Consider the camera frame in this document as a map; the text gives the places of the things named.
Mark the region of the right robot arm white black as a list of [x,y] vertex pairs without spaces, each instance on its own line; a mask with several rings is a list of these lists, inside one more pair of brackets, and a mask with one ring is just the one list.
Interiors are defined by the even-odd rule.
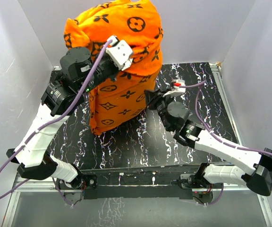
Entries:
[[272,192],[272,150],[250,151],[209,132],[203,125],[189,119],[190,111],[174,97],[183,89],[146,90],[146,105],[156,110],[166,131],[181,145],[220,157],[227,165],[201,164],[188,183],[202,188],[210,184],[227,183],[246,186],[251,191],[270,196]]

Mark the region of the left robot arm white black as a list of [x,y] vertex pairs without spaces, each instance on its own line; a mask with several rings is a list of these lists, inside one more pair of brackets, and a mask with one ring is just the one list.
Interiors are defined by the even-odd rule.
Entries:
[[103,47],[92,60],[86,47],[74,47],[60,59],[61,70],[50,82],[41,98],[38,112],[22,142],[6,154],[18,164],[22,178],[63,180],[71,188],[82,184],[82,173],[73,164],[50,155],[47,148],[59,128],[75,109],[84,102],[84,93],[92,91],[106,79],[114,79],[130,66],[132,50],[121,45]]

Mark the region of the aluminium frame rail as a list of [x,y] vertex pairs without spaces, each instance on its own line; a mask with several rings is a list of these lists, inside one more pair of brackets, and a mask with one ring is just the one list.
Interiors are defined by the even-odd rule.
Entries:
[[111,185],[65,190],[53,182],[29,182],[11,196],[5,227],[272,227],[267,199],[245,187],[181,189],[176,185],[126,185],[113,175]]

